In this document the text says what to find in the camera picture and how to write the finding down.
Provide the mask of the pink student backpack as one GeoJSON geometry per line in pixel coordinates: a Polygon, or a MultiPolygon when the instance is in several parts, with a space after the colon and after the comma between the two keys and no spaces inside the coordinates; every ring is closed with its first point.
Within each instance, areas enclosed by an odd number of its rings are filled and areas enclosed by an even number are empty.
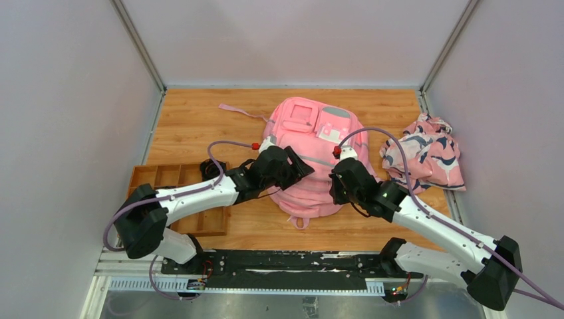
{"type": "Polygon", "coordinates": [[[289,189],[277,187],[268,190],[270,198],[279,208],[289,214],[289,220],[297,229],[306,229],[309,221],[326,217],[340,210],[329,194],[329,174],[337,160],[333,149],[344,142],[358,154],[358,160],[368,172],[376,172],[369,160],[369,138],[367,132],[359,132],[362,124],[353,112],[303,97],[287,98],[266,118],[263,140],[267,136],[277,138],[276,146],[291,146],[299,157],[315,169],[289,189]]]}

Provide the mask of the pink patterned cloth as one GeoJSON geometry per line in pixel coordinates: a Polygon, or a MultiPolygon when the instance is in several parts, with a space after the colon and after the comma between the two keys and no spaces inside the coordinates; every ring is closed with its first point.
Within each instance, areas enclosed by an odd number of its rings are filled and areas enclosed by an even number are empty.
{"type": "Polygon", "coordinates": [[[410,184],[415,194],[431,187],[466,190],[459,163],[461,153],[449,123],[422,113],[398,141],[388,139],[379,150],[382,168],[391,180],[404,187],[410,184]]]}

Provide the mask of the wooden compartment tray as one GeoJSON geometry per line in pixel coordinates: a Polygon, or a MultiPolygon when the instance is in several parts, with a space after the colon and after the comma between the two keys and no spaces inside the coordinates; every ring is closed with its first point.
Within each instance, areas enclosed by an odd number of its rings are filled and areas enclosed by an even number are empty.
{"type": "MultiPolygon", "coordinates": [[[[137,165],[132,169],[127,195],[131,195],[143,184],[162,189],[199,183],[202,181],[199,165],[200,163],[137,165]]],[[[227,234],[229,218],[229,207],[216,207],[184,217],[172,223],[169,228],[197,237],[223,236],[227,234]]]]}

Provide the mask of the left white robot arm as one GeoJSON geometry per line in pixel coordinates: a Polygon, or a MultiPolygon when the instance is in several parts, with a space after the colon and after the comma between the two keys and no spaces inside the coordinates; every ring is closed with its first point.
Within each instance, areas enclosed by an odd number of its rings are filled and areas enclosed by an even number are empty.
{"type": "Polygon", "coordinates": [[[214,209],[257,199],[274,187],[286,190],[314,173],[291,147],[270,146],[218,177],[177,188],[138,186],[110,220],[129,259],[160,255],[172,259],[187,274],[199,273],[204,257],[189,235],[175,232],[176,221],[214,209]]]}

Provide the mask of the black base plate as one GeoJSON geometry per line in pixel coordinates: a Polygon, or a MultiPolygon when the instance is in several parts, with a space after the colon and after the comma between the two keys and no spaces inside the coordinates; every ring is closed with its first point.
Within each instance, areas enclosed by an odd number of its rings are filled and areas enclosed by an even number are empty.
{"type": "Polygon", "coordinates": [[[164,259],[164,274],[202,275],[210,288],[362,290],[368,279],[420,279],[378,253],[205,250],[185,264],[164,259]]]}

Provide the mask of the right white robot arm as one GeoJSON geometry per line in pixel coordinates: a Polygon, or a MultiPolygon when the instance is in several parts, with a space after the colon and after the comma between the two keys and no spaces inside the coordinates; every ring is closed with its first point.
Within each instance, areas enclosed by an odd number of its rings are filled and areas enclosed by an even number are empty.
{"type": "Polygon", "coordinates": [[[518,243],[473,231],[421,202],[407,188],[377,181],[358,160],[340,161],[329,175],[330,194],[338,204],[363,209],[365,217],[379,217],[406,227],[443,252],[423,249],[403,239],[391,239],[382,250],[380,268],[388,277],[419,272],[465,288],[481,305],[502,311],[522,271],[518,243]]]}

